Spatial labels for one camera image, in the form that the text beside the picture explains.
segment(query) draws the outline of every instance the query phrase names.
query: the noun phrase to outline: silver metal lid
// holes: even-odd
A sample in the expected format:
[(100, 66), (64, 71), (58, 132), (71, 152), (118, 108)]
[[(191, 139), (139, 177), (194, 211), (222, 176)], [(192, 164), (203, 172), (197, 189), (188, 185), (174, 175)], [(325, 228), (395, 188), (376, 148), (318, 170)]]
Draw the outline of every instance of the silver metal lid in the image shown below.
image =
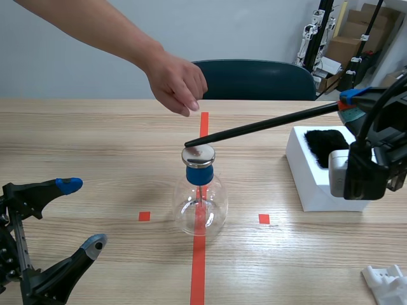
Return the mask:
[(184, 148), (183, 162), (188, 167), (205, 168), (215, 161), (215, 150), (208, 144)]

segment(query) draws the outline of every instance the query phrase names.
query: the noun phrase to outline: finger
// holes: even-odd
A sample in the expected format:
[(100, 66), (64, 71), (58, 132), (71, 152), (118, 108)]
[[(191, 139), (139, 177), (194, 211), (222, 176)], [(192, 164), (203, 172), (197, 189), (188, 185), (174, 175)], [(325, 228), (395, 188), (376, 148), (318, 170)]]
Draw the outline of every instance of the finger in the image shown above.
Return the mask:
[(193, 97), (195, 97), (195, 100), (200, 100), (201, 96), (199, 94), (198, 85), (192, 73), (184, 78), (184, 83), (192, 93)]
[(197, 100), (181, 78), (172, 82), (171, 90), (174, 92), (175, 98), (178, 102), (184, 104), (192, 111), (199, 110)]
[(204, 95), (204, 90), (202, 88), (201, 79), (199, 78), (199, 74), (194, 74), (193, 79), (195, 81), (195, 86), (198, 88), (197, 100), (202, 100), (202, 97)]
[(208, 84), (207, 84), (207, 82), (206, 82), (206, 79), (205, 79), (204, 74), (202, 73), (202, 70), (201, 70), (199, 67), (198, 67), (198, 69), (199, 69), (198, 75), (199, 75), (199, 78), (200, 78), (200, 80), (201, 80), (200, 84), (201, 84), (201, 86), (202, 86), (203, 94), (205, 94), (205, 93), (208, 92)]
[(168, 110), (174, 113), (178, 113), (182, 116), (190, 116), (190, 111), (188, 110), (188, 108), (178, 102), (178, 100), (173, 95), (164, 91), (159, 91), (155, 93), (155, 97)]

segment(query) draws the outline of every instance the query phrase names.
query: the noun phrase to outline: black brush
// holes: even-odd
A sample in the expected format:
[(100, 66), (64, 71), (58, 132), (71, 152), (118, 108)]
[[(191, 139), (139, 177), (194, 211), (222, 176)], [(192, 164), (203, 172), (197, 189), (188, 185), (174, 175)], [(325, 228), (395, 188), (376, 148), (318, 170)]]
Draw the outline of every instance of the black brush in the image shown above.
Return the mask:
[(338, 130), (310, 130), (305, 134), (305, 139), (322, 168), (328, 168), (331, 152), (349, 149), (349, 144)]

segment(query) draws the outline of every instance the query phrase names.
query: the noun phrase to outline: white foam box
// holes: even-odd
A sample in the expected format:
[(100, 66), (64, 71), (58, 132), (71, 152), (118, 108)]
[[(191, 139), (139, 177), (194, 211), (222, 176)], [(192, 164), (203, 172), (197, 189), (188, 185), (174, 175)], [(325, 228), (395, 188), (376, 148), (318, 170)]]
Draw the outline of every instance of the white foam box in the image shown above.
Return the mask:
[(296, 126), (291, 130), (286, 156), (304, 212), (363, 211), (369, 201), (345, 200), (331, 195), (329, 170), (318, 164), (305, 140), (305, 134), (310, 130), (338, 130), (349, 144), (355, 141), (344, 126)]

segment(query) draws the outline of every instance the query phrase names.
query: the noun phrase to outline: screw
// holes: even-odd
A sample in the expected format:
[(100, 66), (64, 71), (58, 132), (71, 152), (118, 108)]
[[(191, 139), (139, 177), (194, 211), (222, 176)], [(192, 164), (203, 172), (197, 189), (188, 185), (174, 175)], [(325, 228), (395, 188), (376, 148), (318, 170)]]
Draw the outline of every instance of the screw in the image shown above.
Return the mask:
[(8, 218), (8, 216), (6, 214), (0, 215), (0, 222), (3, 222), (4, 224), (8, 224), (9, 221), (10, 221), (10, 219)]

